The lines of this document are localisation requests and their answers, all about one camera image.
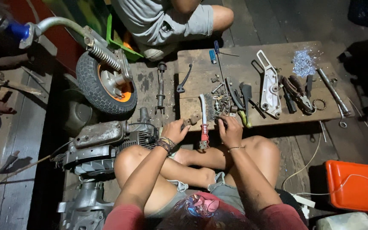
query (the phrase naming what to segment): hand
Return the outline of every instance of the hand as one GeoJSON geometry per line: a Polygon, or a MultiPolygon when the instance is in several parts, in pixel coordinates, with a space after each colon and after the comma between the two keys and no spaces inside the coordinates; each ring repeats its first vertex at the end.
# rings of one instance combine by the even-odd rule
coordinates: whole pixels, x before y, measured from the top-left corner
{"type": "Polygon", "coordinates": [[[172,140],[175,144],[180,143],[191,127],[191,125],[187,125],[183,128],[183,130],[181,130],[181,126],[183,123],[183,118],[173,121],[172,123],[168,123],[166,126],[163,127],[161,136],[172,140]]]}
{"type": "Polygon", "coordinates": [[[218,126],[220,127],[221,140],[228,148],[242,147],[242,126],[234,117],[220,116],[218,119],[218,126]],[[225,130],[224,122],[227,122],[227,130],[225,130]]]}

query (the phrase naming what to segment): orange wheel rim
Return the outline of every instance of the orange wheel rim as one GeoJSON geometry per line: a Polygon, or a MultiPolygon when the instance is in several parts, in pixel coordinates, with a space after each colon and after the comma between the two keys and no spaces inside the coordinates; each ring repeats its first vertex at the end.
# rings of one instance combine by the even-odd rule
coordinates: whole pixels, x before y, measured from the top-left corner
{"type": "Polygon", "coordinates": [[[132,96],[132,89],[133,89],[133,85],[131,82],[124,84],[121,87],[121,98],[115,97],[113,96],[103,85],[102,83],[102,79],[100,76],[100,64],[97,66],[97,75],[99,76],[99,80],[100,80],[100,84],[102,84],[103,88],[105,89],[105,91],[110,95],[110,97],[112,97],[113,99],[115,99],[118,102],[127,102],[128,100],[130,100],[130,97],[132,96]]]}

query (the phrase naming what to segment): tire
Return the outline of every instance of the tire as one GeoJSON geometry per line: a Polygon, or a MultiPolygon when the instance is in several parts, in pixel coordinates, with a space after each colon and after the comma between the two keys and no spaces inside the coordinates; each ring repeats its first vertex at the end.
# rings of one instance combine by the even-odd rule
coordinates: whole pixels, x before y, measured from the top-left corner
{"type": "Polygon", "coordinates": [[[102,85],[99,77],[99,62],[86,51],[76,65],[76,77],[79,88],[86,99],[100,111],[118,115],[131,116],[137,104],[137,91],[133,81],[126,85],[130,91],[127,101],[120,102],[112,97],[102,85]]]}

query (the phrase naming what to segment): pliers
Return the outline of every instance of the pliers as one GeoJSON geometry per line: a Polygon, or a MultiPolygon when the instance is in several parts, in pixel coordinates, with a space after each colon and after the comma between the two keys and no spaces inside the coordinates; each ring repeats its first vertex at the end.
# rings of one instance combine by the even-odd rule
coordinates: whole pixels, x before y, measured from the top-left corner
{"type": "Polygon", "coordinates": [[[299,103],[306,112],[314,112],[312,103],[310,103],[308,97],[306,96],[306,92],[302,84],[295,76],[291,75],[289,76],[289,78],[283,76],[282,84],[285,89],[296,99],[296,102],[299,103]]]}

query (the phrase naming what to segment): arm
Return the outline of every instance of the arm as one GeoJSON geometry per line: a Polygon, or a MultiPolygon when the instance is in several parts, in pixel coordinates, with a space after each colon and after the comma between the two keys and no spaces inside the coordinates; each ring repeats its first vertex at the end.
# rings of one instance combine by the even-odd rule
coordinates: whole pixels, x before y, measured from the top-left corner
{"type": "Polygon", "coordinates": [[[193,13],[200,3],[200,0],[171,0],[172,7],[183,14],[193,13]]]}
{"type": "MultiPolygon", "coordinates": [[[[233,117],[222,116],[221,119],[218,120],[218,124],[222,142],[228,148],[243,147],[241,145],[242,126],[233,117]],[[227,130],[221,119],[227,122],[227,130]]],[[[256,211],[282,203],[278,193],[272,188],[245,149],[232,149],[230,154],[239,171],[248,200],[252,202],[256,211]]]]}
{"type": "MultiPolygon", "coordinates": [[[[181,131],[183,123],[184,119],[180,119],[167,124],[161,135],[176,144],[181,142],[190,129],[190,126],[186,126],[181,131]]],[[[163,147],[156,146],[152,149],[127,179],[113,208],[120,205],[135,205],[143,211],[166,157],[167,151],[163,147]]]]}

